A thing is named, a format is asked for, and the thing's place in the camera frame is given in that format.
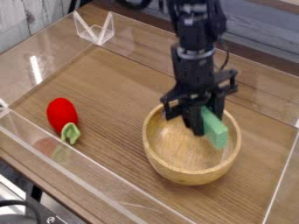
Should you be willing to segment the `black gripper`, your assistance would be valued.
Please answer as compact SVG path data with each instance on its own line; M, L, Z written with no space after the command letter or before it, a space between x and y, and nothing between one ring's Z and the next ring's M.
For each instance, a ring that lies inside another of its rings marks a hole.
M172 45L174 84L160 98L165 119L181 116L185 127L198 137L204 135L201 107L221 119L225 96L237 91L237 71L222 68L216 71L213 53L210 48L202 54L188 54L177 44Z

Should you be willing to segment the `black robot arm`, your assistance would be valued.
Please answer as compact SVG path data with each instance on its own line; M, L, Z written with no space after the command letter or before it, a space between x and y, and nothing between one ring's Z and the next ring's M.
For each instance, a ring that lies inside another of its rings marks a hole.
M222 117L225 96L237 91L237 71L214 67L216 42L226 30L220 0L166 0L177 41L170 46L174 84L161 96L164 116L182 119L196 136L206 133L202 113Z

